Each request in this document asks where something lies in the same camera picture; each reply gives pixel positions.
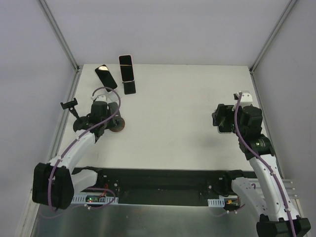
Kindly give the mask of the black round-base clamp stand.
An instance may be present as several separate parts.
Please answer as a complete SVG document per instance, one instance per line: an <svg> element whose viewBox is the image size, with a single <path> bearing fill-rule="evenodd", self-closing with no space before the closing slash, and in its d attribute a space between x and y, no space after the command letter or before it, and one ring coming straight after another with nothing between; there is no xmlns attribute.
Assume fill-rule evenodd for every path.
<svg viewBox="0 0 316 237"><path fill-rule="evenodd" d="M63 110L68 110L74 117L75 121L73 123L73 131L77 132L79 130L88 130L90 128L88 122L88 116L80 117L77 113L75 106L78 104L77 99L74 98L72 101L66 103L60 103Z"/></svg>

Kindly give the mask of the round brown-base phone stand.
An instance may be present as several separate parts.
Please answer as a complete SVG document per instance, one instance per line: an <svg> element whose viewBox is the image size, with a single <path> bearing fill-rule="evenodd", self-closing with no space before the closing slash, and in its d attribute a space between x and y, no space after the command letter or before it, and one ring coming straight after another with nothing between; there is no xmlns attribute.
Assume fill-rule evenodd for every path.
<svg viewBox="0 0 316 237"><path fill-rule="evenodd" d="M112 118L109 123L108 123L108 129L111 132L120 132L124 129L125 127L125 120L121 117L115 117Z"/></svg>

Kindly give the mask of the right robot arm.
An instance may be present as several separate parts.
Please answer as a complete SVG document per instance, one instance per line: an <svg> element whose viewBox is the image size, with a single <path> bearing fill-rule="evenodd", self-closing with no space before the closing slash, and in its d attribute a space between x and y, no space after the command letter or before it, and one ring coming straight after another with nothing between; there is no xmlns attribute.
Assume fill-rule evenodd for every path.
<svg viewBox="0 0 316 237"><path fill-rule="evenodd" d="M219 104L212 119L219 133L237 135L239 147L260 184L261 195L240 170L229 171L228 179L222 182L226 194L237 194L250 208L257 221L257 235L303 237L307 234L311 224L293 205L281 179L273 146L262 133L261 109L249 105L235 110L233 105Z"/></svg>

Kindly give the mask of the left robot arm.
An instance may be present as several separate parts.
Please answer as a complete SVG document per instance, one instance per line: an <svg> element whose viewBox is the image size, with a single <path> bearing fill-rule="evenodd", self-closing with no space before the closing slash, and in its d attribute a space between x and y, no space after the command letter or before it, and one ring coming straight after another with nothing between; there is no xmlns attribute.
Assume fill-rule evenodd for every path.
<svg viewBox="0 0 316 237"><path fill-rule="evenodd" d="M99 192L104 188L101 169L88 166L78 173L73 171L105 130L115 130L124 125L117 102L94 100L90 113L83 117L75 110L77 104L76 99L61 103L62 109L69 110L76 118L73 124L75 140L62 154L47 163L38 163L34 169L32 200L53 209L67 209L74 195L81 191L90 188Z"/></svg>

